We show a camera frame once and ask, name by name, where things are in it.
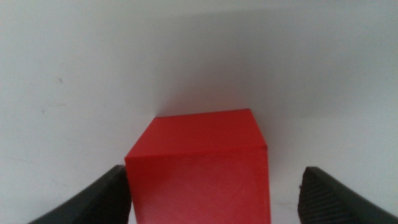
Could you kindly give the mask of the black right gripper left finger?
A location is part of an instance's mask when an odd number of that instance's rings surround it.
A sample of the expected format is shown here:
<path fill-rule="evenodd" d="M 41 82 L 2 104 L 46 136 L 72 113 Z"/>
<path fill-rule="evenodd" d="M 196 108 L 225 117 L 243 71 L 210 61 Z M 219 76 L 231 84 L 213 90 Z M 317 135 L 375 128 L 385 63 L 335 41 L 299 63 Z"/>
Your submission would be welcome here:
<path fill-rule="evenodd" d="M 126 167 L 116 165 L 65 203 L 29 224 L 127 224 L 131 205 Z"/>

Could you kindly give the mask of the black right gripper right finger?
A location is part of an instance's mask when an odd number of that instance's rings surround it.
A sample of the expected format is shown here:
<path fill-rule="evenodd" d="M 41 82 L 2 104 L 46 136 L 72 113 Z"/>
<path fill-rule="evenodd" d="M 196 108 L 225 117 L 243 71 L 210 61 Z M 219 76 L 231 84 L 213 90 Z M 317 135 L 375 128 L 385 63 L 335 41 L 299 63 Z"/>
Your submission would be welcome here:
<path fill-rule="evenodd" d="M 298 198 L 301 223 L 397 224 L 397 217 L 318 167 L 307 167 Z"/>

